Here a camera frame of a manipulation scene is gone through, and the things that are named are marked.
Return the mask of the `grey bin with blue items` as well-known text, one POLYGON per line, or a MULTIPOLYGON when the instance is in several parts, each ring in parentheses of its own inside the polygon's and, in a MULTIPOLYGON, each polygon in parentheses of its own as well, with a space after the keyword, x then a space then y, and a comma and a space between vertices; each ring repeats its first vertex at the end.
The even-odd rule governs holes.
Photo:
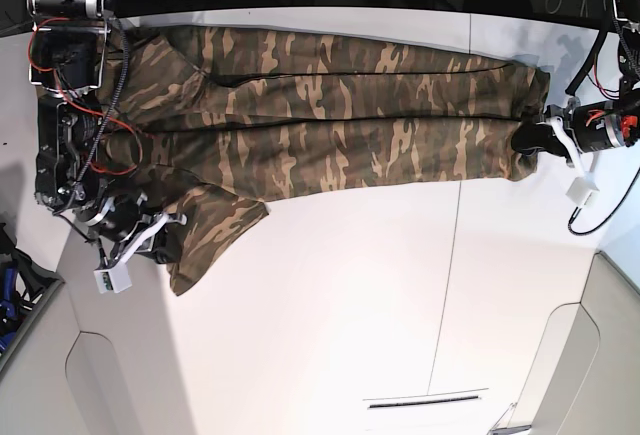
POLYGON ((55 272, 38 265, 17 247, 1 221, 1 375, 63 285, 55 272))

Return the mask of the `camouflage T-shirt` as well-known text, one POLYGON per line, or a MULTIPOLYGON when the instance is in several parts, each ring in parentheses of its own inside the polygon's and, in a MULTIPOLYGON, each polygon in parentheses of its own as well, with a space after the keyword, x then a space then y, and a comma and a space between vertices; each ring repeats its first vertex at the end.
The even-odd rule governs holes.
POLYGON ((550 76, 518 61, 334 34, 171 26, 128 32, 97 162, 186 217, 169 227, 190 290, 269 203, 336 190, 533 174, 518 128, 550 76))

